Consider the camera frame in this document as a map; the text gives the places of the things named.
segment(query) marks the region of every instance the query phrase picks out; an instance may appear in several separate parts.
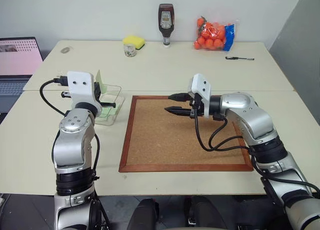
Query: laptop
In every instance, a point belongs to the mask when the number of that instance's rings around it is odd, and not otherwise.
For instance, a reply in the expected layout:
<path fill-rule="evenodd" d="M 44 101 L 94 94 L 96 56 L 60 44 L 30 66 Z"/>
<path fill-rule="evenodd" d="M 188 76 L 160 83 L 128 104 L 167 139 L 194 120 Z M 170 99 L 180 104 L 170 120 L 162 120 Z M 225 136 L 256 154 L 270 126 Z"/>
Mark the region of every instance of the laptop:
<path fill-rule="evenodd" d="M 8 113 L 43 59 L 35 37 L 0 38 L 0 113 Z"/>

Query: laptop keyboard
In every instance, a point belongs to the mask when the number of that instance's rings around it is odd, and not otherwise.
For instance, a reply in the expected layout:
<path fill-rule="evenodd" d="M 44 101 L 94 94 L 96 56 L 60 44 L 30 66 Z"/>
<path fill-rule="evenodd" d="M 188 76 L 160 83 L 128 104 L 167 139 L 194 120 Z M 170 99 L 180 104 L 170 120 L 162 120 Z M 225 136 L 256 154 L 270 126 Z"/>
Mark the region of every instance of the laptop keyboard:
<path fill-rule="evenodd" d="M 0 82 L 0 96 L 19 96 L 25 84 L 25 82 Z"/>

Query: clear plastic container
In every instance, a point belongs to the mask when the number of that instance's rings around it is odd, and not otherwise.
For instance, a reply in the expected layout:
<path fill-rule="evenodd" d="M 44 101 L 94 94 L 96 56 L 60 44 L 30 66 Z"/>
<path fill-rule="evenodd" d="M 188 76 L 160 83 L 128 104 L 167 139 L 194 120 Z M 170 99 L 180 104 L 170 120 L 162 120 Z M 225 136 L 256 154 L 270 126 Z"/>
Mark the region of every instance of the clear plastic container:
<path fill-rule="evenodd" d="M 106 93 L 100 95 L 100 102 L 115 103 L 116 107 L 102 107 L 102 113 L 95 119 L 95 123 L 111 126 L 114 124 L 125 98 L 122 96 L 121 86 L 103 84 L 103 87 L 106 88 Z"/>

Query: white wall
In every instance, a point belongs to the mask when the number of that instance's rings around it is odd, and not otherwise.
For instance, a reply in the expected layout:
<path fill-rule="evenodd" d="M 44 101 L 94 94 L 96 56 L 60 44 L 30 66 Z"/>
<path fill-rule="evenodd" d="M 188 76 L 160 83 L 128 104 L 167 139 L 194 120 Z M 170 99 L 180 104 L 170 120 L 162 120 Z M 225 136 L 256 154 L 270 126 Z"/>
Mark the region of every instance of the white wall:
<path fill-rule="evenodd" d="M 0 0 L 0 37 L 35 36 L 42 50 L 61 39 L 161 41 L 158 6 L 172 3 L 172 41 L 193 41 L 196 19 L 239 20 L 238 41 L 270 48 L 298 0 Z"/>

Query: cork board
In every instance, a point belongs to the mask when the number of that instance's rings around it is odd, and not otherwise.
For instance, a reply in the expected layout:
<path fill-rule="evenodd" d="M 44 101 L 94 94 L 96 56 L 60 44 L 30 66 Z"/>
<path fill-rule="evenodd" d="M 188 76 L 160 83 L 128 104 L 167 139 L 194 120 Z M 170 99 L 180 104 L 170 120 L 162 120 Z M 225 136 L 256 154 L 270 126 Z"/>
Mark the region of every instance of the cork board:
<path fill-rule="evenodd" d="M 235 149 L 206 152 L 196 137 L 195 121 L 164 110 L 168 106 L 190 108 L 188 102 L 175 102 L 167 96 L 133 96 L 119 172 L 150 171 L 252 171 L 248 151 Z M 207 146 L 210 135 L 223 124 L 199 117 L 199 131 Z M 239 135 L 232 123 L 218 133 L 213 145 Z M 245 145 L 234 139 L 223 147 Z"/>

